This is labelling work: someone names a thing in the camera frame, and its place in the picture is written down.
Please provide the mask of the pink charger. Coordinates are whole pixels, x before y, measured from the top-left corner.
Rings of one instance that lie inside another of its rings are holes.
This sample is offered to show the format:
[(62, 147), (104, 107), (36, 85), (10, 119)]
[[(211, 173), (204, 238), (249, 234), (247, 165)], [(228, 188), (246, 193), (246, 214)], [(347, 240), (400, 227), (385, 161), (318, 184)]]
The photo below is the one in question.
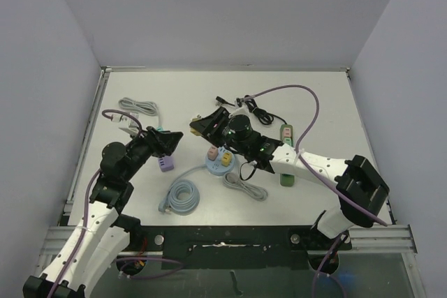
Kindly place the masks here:
[(219, 157), (219, 148), (215, 146), (211, 146), (207, 152), (207, 159), (209, 161), (215, 162)]
[(282, 136), (284, 138), (292, 138), (293, 137), (293, 130), (291, 127), (283, 127), (282, 128)]

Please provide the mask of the yellow charger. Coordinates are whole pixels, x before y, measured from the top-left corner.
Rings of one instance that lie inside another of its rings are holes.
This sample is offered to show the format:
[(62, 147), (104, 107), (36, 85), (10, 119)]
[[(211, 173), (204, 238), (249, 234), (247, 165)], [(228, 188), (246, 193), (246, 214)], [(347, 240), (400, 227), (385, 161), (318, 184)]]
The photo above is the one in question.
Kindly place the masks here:
[(194, 129), (194, 128), (190, 128), (190, 132), (192, 133), (192, 134), (194, 134), (195, 136), (201, 136), (201, 133), (200, 132), (198, 132), (196, 129)]
[(221, 164), (224, 167), (228, 167), (231, 165), (232, 160), (233, 160), (233, 154), (229, 151), (225, 151), (221, 157)]

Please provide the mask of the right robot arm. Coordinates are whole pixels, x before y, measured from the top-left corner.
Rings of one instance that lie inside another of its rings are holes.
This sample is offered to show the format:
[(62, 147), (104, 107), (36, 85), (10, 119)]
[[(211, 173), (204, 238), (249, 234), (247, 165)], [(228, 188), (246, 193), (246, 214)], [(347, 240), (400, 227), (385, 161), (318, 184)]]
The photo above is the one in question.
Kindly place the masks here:
[(365, 157), (344, 160), (295, 149), (255, 131), (247, 115), (231, 114), (223, 107), (191, 121), (189, 126), (210, 144), (243, 156), (257, 170), (319, 181), (335, 193), (339, 204), (323, 211), (314, 223), (311, 239), (315, 246), (329, 247), (338, 235), (355, 225), (387, 226), (379, 212), (390, 189)]

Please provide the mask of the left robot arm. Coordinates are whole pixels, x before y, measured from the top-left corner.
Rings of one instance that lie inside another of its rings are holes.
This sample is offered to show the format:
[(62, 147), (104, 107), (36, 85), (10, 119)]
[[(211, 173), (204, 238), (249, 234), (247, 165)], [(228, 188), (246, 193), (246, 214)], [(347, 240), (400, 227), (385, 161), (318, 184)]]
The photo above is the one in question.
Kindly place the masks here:
[(140, 220), (122, 213), (134, 190), (131, 179), (149, 158), (172, 155), (183, 136), (149, 127), (127, 144), (104, 147), (80, 222), (41, 274), (26, 280), (24, 297), (89, 297), (118, 254), (139, 247)]

